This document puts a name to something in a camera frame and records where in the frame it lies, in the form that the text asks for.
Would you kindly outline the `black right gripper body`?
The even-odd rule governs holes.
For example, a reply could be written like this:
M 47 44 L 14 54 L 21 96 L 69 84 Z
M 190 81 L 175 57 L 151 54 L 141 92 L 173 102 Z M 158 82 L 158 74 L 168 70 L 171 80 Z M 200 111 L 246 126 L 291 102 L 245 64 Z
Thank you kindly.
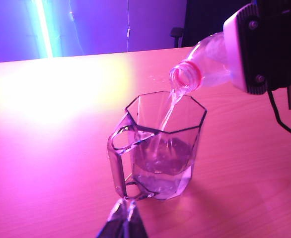
M 257 6 L 268 90 L 287 89 L 291 109 L 291 0 L 254 0 Z

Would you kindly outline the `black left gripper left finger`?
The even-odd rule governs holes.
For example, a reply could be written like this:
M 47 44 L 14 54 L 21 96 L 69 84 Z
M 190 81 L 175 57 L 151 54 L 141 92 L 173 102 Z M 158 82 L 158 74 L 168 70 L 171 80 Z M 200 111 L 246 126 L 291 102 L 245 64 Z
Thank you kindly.
M 107 221 L 100 230 L 97 238 L 123 238 L 124 223 L 127 217 L 127 203 L 123 198 L 116 201 L 111 209 Z

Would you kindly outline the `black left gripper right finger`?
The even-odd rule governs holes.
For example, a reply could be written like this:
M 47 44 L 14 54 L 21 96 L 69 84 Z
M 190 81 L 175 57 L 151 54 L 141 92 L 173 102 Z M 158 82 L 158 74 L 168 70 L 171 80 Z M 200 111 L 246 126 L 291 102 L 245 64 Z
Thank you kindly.
M 131 200 L 128 203 L 125 219 L 123 222 L 123 237 L 124 238 L 148 237 L 135 200 Z

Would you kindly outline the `finger of the white padded right gripper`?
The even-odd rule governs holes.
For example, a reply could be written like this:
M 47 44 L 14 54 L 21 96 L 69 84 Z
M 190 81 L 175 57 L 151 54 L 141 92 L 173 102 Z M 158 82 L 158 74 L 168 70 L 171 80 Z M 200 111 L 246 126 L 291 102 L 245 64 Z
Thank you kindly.
M 257 46 L 253 42 L 259 26 L 257 5 L 249 3 L 235 12 L 223 24 L 231 82 L 238 89 L 252 95 L 267 91 L 264 76 L 255 72 Z

